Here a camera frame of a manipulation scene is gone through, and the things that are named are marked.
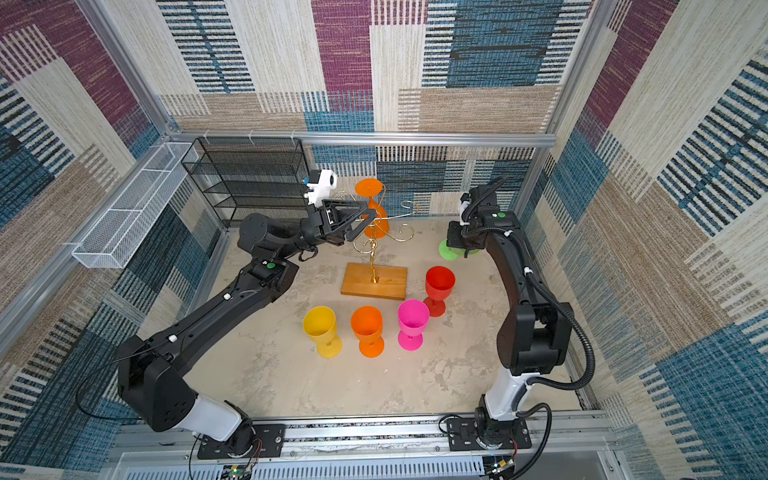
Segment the orange wine glass back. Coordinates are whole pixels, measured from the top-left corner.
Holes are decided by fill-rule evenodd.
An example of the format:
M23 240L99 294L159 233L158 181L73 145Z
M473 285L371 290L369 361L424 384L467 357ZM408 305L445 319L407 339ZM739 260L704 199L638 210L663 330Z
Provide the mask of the orange wine glass back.
M369 239L380 239L385 237L390 232L389 221L387 220L387 212L383 206L377 201L382 200L385 187L381 181L375 178L366 178L359 181L355 186L355 192L358 196L368 199L368 208L373 209L376 213L376 218L371 222L369 226L365 228L365 235Z

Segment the green wine glass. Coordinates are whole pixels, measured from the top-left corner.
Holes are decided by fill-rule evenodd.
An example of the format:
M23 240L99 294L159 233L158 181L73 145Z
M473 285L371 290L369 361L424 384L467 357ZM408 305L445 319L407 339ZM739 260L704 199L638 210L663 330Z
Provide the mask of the green wine glass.
M440 242L438 251L440 256L446 261L454 261L459 258L467 258L479 254L479 250L467 250L464 248L450 247L446 240Z

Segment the magenta wine glass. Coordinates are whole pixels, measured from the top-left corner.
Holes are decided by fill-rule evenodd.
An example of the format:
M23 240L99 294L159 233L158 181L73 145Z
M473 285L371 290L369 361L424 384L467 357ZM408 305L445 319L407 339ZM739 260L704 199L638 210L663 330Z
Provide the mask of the magenta wine glass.
M423 332L430 319L430 312L425 303L410 299L398 307L400 333L398 343L406 351L416 351L423 345Z

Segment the red wine glass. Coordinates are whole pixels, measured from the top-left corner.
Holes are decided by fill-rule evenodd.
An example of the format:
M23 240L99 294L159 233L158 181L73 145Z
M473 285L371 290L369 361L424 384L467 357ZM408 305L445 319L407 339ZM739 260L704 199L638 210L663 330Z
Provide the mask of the red wine glass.
M424 300L431 317L440 317L446 312L445 300L450 296L456 283L455 274L443 266L430 268L425 277L427 298Z

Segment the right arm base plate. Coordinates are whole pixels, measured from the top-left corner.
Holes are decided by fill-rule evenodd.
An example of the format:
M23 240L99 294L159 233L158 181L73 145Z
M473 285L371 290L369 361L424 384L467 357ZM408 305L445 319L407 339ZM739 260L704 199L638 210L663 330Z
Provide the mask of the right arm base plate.
M451 451L529 449L532 440L523 419L511 421L475 420L452 417L442 426Z

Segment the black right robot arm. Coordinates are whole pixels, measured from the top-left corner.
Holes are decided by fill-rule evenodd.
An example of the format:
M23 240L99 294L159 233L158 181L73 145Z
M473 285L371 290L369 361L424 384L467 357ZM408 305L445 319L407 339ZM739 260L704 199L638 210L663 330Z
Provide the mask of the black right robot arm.
M534 255L518 218L498 205L497 191L505 182L499 176L464 193L459 219L449 223L446 238L446 246L464 256L480 250L491 256L509 304L496 337L501 370L474 413L474 442L488 450L504 447L522 431L524 419L533 414L522 407L534 386L580 390L596 370L594 348L572 307L558 301L534 270ZM583 373L570 382L549 379L554 367L565 362L572 335L584 351Z

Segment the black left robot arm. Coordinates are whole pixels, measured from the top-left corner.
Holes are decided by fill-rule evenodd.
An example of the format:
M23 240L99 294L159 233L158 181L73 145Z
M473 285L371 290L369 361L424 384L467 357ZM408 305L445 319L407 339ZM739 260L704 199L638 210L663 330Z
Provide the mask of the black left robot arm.
M341 246L374 220L364 201L326 199L310 205L294 226L262 214L240 224L238 247L251 260L220 293L170 327L143 340L134 335L118 349L117 392L153 431L197 432L232 457L256 441L251 419L227 402L210 399L185 381L194 364L250 315L286 293L299 270L293 257L315 257L321 244Z

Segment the yellow wine glass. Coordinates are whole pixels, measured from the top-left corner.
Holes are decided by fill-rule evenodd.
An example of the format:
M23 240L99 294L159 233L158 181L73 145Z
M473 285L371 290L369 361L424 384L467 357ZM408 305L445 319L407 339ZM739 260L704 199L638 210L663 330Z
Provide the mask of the yellow wine glass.
M315 344L317 353L322 358L334 358L342 351L342 341L337 334L336 315L331 308L312 308L303 319L303 330Z

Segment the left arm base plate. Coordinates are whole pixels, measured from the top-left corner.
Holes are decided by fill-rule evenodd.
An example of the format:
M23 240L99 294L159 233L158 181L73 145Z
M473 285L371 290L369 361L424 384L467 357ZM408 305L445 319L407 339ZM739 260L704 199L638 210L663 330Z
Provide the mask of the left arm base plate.
M244 424L223 441L203 436L198 460L276 458L281 455L285 424Z

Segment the orange wine glass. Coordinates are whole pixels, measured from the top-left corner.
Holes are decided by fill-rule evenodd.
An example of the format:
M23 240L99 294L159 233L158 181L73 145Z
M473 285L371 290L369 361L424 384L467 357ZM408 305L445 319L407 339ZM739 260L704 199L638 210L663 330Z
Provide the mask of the orange wine glass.
M382 200L385 187L381 181L375 178L366 178L359 181L355 186L355 192L358 196L368 199L368 208L373 209L376 213L376 218L371 222L369 226L365 228L365 235L369 239L380 239L385 237L390 232L389 221L387 220L387 212L383 206L377 201Z
M383 352L383 316L377 308L363 306L357 309L351 317L350 325L359 340L359 350L363 356L375 358Z

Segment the aluminium front rail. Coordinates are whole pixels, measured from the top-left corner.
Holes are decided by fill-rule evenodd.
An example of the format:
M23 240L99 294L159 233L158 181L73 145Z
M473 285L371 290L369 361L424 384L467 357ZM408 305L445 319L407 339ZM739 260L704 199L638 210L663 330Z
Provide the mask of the aluminium front rail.
M102 479L630 479L629 461L600 411L558 411L539 458L546 416L527 421L532 447L451 451L438 415L261 419L285 424L276 458L198 460L202 440L180 430L121 429Z

